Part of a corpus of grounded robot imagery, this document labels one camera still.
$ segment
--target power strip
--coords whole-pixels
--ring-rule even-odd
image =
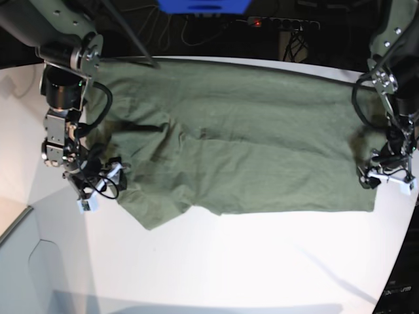
[[[307,28],[314,31],[320,30],[319,22],[289,18],[263,18],[260,16],[250,16],[247,18],[247,24],[251,27],[265,27],[268,25],[268,27],[280,31],[303,31]]]

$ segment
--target blue object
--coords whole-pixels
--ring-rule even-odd
[[[243,14],[251,0],[158,0],[168,14]]]

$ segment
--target white table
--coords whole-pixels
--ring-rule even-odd
[[[346,82],[359,75],[279,61],[187,59]],[[35,83],[16,98],[13,94],[19,96],[31,84],[35,68]],[[416,195],[407,197],[396,185],[382,184],[372,213],[217,217],[195,207],[151,232],[115,201],[100,199],[97,213],[80,215],[62,171],[45,167],[40,158],[47,110],[38,92],[41,71],[42,65],[0,71],[0,197],[34,206],[40,238],[55,242],[62,254],[67,286],[61,297],[71,299],[79,313],[92,308],[150,313],[150,307],[152,313],[189,313],[186,307],[194,307],[191,313],[210,307],[208,313],[219,314],[372,313],[401,248]],[[1,92],[7,76],[16,85],[8,97]],[[416,176],[418,162],[414,158]],[[126,307],[138,312],[120,311]]]

